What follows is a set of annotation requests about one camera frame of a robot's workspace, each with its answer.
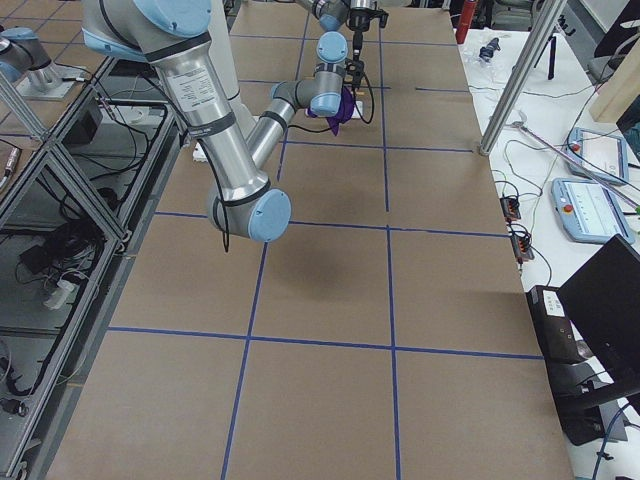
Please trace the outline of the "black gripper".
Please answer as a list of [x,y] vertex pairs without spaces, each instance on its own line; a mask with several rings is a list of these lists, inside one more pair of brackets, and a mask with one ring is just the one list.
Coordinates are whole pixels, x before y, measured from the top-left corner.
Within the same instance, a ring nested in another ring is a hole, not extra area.
[[360,60],[349,59],[346,62],[346,71],[350,77],[350,87],[359,88],[362,83],[362,62]]

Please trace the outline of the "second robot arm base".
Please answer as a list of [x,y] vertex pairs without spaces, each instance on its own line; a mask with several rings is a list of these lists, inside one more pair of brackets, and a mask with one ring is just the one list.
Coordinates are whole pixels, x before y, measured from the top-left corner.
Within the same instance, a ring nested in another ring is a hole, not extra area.
[[60,101],[74,85],[87,80],[80,67],[56,63],[27,27],[1,32],[1,73],[10,83],[17,83],[17,91],[31,100]]

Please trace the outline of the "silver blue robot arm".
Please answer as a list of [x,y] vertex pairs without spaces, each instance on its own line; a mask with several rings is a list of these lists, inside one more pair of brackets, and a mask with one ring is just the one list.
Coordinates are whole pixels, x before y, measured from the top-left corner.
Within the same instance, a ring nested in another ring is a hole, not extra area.
[[88,48],[150,64],[213,174],[207,212],[225,237],[271,242],[287,229],[291,202],[262,167],[301,109],[333,117],[340,108],[348,43],[340,33],[352,6],[305,1],[324,29],[310,80],[283,82],[253,118],[241,103],[224,9],[219,1],[85,1]]
[[384,28],[388,13],[379,1],[369,0],[295,0],[295,3],[315,17],[324,31],[338,31],[343,24],[354,32],[366,32],[374,19]]

